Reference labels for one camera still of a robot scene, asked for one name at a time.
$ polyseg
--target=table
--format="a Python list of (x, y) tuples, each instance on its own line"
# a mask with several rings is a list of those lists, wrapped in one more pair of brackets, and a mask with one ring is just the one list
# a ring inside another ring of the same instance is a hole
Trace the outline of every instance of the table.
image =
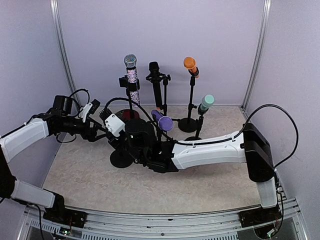
[[(110, 107), (114, 113), (126, 108)], [(155, 109), (154, 106), (144, 108), (148, 113)], [(174, 119), (186, 117), (187, 111), (186, 106), (168, 106), (168, 116)], [(192, 112), (197, 118), (197, 111)], [(102, 122), (99, 110), (93, 118)], [(237, 106), (211, 107), (204, 115), (200, 137), (232, 133), (239, 130), (244, 121)], [(168, 134), (177, 140), (193, 135), (180, 131), (177, 122)], [(78, 137), (72, 143), (62, 144), (43, 187), (64, 196), (67, 206), (116, 213), (204, 213), (260, 203), (246, 163), (202, 165), (162, 174), (141, 164), (115, 168), (109, 160), (112, 151), (107, 139), (90, 143)]]

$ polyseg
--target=black microphone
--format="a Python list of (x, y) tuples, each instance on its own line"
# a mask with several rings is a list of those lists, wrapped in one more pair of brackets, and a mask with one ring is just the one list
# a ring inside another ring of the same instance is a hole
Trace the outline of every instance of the black microphone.
[(150, 74), (145, 79), (152, 83), (155, 105), (162, 110), (163, 105), (160, 82), (163, 79), (162, 76), (164, 74), (159, 72), (159, 65), (156, 61), (149, 63), (149, 71)]

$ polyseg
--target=metal frame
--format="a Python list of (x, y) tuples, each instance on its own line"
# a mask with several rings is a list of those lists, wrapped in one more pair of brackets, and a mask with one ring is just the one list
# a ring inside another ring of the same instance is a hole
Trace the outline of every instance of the metal frame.
[(257, 77), (257, 72), (259, 68), (259, 63), (261, 60), (263, 48), (264, 48), (264, 42), (266, 38), (266, 32), (268, 27), (268, 21), (269, 21), (269, 13), (271, 8), (271, 0), (264, 0), (264, 7), (263, 7), (263, 14), (262, 14), (262, 20), (261, 20), (261, 26), (260, 26), (260, 33), (259, 33), (259, 39), (258, 39), (258, 45), (256, 48), (255, 56), (254, 56), (254, 62), (250, 74), (250, 80), (248, 83), (248, 87), (246, 89), (244, 99), (241, 105), (241, 108), (244, 112), (246, 112), (247, 106), (249, 104), (249, 100), (254, 88), (254, 84)]
[[(234, 209), (221, 212), (176, 214), (176, 215), (150, 215), (125, 214), (103, 212), (82, 208), (71, 209), (85, 211), (88, 216), (84, 228), (73, 227), (72, 231), (77, 237), (70, 239), (82, 240), (131, 240), (131, 239), (238, 239), (238, 232), (252, 229), (241, 227), (238, 213), (244, 209), (254, 209), (257, 206)], [(24, 222), (18, 240), (25, 240), (30, 227), (38, 228), (39, 212), (37, 208), (27, 207), (24, 212)], [(306, 226), (295, 199), (284, 201), (284, 219), (293, 219), (299, 240), (308, 240)], [(61, 227), (68, 226), (51, 221), (42, 220), (42, 228), (46, 232), (58, 232)]]
[[(67, 83), (68, 83), (70, 92), (73, 93), (76, 90), (76, 85), (72, 77), (72, 73), (71, 73), (71, 69), (70, 69), (70, 65), (67, 57), (67, 51), (66, 51), (66, 46), (64, 42), (64, 36), (63, 36), (63, 31), (62, 31), (62, 26), (60, 21), (60, 15), (59, 15), (58, 0), (50, 0), (50, 3), (51, 3), (50, 5), (51, 5), (53, 22), (55, 26), (55, 32), (56, 32), (56, 36), (59, 44), (59, 50), (60, 50), (60, 54), (61, 54), (61, 58), (64, 66)], [(74, 98), (80, 104), (80, 106), (82, 106), (77, 93), (74, 95)]]

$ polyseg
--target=vertical metal pole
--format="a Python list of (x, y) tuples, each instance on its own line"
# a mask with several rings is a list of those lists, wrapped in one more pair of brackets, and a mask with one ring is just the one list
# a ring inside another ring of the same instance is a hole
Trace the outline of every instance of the vertical metal pole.
[[(67, 57), (66, 46), (64, 42), (64, 36), (62, 32), (60, 15), (59, 15), (58, 0), (50, 0), (50, 3), (51, 3), (53, 22), (55, 26), (55, 32), (58, 40), (59, 50), (62, 58), (62, 63), (64, 66), (67, 83), (68, 83), (70, 92), (73, 93), (74, 91), (76, 91), (76, 86), (75, 86), (74, 79), (72, 77), (72, 73), (71, 73), (71, 69), (70, 69), (70, 65)], [(76, 93), (73, 96), (74, 96), (74, 99), (79, 103), (79, 105), (82, 106), (78, 94)]]
[(262, 14), (262, 20), (261, 20), (261, 26), (260, 26), (260, 33), (259, 33), (259, 39), (258, 39), (258, 45), (256, 48), (255, 56), (254, 56), (254, 62), (251, 70), (251, 75), (250, 75), (250, 80), (248, 87), (246, 89), (244, 99), (241, 105), (241, 108), (246, 111), (249, 100), (254, 88), (254, 84), (256, 81), (257, 77), (257, 72), (259, 68), (259, 63), (261, 60), (263, 48), (264, 48), (264, 42), (265, 42), (265, 37), (266, 37), (266, 32), (267, 32), (267, 27), (268, 27), (268, 21), (269, 21), (269, 13), (270, 13), (270, 8), (271, 8), (271, 0), (264, 0), (264, 6), (263, 6), (263, 14)]

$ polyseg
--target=microphone grille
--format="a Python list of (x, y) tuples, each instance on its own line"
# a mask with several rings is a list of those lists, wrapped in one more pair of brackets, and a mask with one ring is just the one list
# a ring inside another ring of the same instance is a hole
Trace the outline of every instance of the microphone grille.
[(134, 68), (137, 63), (137, 58), (133, 54), (128, 54), (124, 57), (124, 64), (127, 68)]

